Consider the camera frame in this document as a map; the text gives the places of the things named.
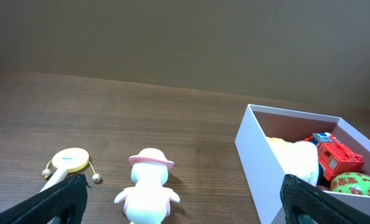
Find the white duck with pink hat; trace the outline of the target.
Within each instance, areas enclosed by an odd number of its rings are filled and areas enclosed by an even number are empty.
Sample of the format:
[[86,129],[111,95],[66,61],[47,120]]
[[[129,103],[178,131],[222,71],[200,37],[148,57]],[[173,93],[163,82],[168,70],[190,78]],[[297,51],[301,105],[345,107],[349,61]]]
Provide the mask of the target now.
[[160,224],[171,213],[171,202],[179,203],[180,196],[164,186],[174,162],[157,148],[145,148],[129,157],[133,187],[123,189],[114,199],[124,203],[123,213],[131,224]]

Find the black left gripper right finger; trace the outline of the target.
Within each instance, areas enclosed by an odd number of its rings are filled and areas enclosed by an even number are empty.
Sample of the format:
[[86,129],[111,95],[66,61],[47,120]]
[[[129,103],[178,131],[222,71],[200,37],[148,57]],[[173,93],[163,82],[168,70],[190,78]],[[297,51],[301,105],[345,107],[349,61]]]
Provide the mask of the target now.
[[370,224],[370,216],[286,174],[280,190],[286,224]]

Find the white plush duck yellow hat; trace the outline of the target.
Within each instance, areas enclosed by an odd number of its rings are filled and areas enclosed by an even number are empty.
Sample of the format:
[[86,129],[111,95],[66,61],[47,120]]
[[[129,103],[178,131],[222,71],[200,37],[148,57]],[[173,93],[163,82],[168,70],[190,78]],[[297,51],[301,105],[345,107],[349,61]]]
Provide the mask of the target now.
[[287,142],[266,137],[286,174],[292,174],[316,187],[319,178],[317,147],[309,141]]

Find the red toy fire truck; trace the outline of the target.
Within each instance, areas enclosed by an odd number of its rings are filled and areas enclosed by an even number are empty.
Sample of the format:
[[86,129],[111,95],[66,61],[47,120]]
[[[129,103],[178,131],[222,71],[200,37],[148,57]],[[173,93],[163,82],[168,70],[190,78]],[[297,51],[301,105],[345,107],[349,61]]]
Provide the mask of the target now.
[[350,150],[334,134],[313,133],[304,141],[317,147],[318,162],[327,181],[332,181],[337,175],[345,172],[359,172],[365,164],[362,155]]

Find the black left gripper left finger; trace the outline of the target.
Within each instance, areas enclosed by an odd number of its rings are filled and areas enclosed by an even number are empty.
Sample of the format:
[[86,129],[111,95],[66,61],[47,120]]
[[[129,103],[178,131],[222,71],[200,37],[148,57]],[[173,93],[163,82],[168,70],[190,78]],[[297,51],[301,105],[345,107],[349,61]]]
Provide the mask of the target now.
[[0,224],[80,224],[87,207],[88,182],[73,175],[0,213]]

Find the green ball with red numbers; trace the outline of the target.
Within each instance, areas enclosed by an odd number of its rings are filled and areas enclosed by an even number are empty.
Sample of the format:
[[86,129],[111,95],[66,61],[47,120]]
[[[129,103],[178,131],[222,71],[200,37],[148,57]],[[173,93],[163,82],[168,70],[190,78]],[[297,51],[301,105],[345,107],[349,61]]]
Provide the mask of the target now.
[[370,196],[370,176],[359,172],[337,175],[330,183],[332,192]]

